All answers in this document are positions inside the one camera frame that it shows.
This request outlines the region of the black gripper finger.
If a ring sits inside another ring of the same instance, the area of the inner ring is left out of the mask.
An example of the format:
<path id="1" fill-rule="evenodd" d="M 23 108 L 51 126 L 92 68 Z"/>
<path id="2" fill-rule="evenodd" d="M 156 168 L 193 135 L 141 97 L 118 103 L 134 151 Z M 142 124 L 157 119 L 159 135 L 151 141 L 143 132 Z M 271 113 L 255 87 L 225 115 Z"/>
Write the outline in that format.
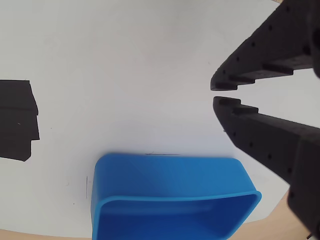
<path id="1" fill-rule="evenodd" d="M 301 179 L 298 160 L 301 138 L 285 120 L 260 114 L 240 99 L 216 96 L 213 110 L 223 130 L 241 151 L 264 165 L 292 187 Z"/>
<path id="2" fill-rule="evenodd" d="M 313 69 L 320 75 L 320 2 L 284 0 L 216 70 L 212 91 Z"/>

